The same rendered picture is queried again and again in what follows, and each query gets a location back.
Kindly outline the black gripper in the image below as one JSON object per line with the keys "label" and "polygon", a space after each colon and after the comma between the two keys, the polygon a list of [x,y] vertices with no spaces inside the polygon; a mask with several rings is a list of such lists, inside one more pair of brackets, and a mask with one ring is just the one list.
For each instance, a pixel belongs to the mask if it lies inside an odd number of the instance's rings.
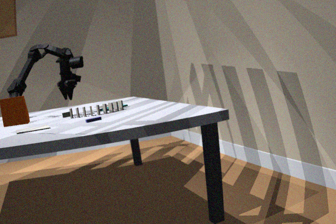
{"label": "black gripper", "polygon": [[72,100],[73,89],[77,85],[77,81],[75,79],[71,80],[71,73],[71,70],[61,70],[61,80],[57,83],[57,87],[59,87],[59,90],[61,91],[65,100],[67,100],[67,95],[69,97],[69,100]]}

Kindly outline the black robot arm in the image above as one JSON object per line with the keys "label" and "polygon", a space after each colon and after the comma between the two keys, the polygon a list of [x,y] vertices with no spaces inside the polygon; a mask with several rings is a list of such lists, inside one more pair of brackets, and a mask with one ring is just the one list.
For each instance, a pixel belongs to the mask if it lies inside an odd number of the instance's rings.
{"label": "black robot arm", "polygon": [[[41,54],[38,49],[44,49],[44,53]],[[28,59],[21,70],[20,75],[18,78],[14,79],[11,85],[7,88],[9,93],[9,98],[11,97],[19,97],[22,96],[23,92],[27,85],[25,84],[25,80],[33,67],[33,64],[37,62],[39,59],[42,59],[46,54],[55,55],[59,57],[56,63],[60,64],[60,71],[61,70],[70,70],[70,68],[80,68],[83,67],[83,57],[73,57],[73,54],[69,48],[57,48],[55,46],[46,44],[37,44],[32,46],[28,52]],[[81,76],[77,76],[74,73],[70,74],[71,80],[76,80],[80,82]]]}

